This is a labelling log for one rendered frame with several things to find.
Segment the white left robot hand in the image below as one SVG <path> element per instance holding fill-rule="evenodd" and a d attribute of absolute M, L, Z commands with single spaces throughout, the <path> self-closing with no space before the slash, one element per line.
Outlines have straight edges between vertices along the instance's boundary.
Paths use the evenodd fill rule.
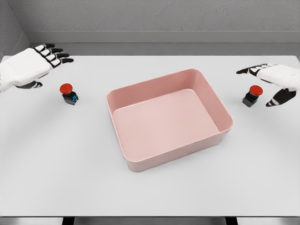
<path fill-rule="evenodd" d="M 42 44 L 24 51 L 1 62 L 7 64 L 13 79 L 11 87 L 33 89 L 42 87 L 37 79 L 47 75 L 51 70 L 64 63 L 74 60 L 63 49 L 54 44 Z"/>

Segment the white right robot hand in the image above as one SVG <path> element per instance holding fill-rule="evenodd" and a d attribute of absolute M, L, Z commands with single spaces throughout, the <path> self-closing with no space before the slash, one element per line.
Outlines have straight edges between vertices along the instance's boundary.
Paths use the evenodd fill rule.
<path fill-rule="evenodd" d="M 272 99 L 266 103 L 267 107 L 282 105 L 300 92 L 300 69 L 285 65 L 264 63 L 243 68 L 237 74 L 251 74 L 259 79 L 281 87 Z"/>

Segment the pink rectangular plastic basket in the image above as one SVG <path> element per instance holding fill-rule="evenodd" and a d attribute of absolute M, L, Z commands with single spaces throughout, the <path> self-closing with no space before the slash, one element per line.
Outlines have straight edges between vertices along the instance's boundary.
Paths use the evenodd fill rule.
<path fill-rule="evenodd" d="M 133 172 L 217 145 L 233 127 L 225 105 L 196 69 L 112 90 L 106 101 Z"/>

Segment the red button industrial switch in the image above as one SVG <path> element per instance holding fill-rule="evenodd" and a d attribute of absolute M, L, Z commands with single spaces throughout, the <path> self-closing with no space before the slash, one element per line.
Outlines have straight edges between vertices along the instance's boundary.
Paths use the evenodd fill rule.
<path fill-rule="evenodd" d="M 70 105 L 75 105 L 78 98 L 78 95 L 73 91 L 73 86 L 69 83 L 64 83 L 60 86 L 60 92 L 66 103 Z"/>
<path fill-rule="evenodd" d="M 262 93 L 263 89 L 260 86 L 252 85 L 249 88 L 249 92 L 243 98 L 242 103 L 247 107 L 251 107 L 257 101 L 259 96 L 262 95 Z"/>

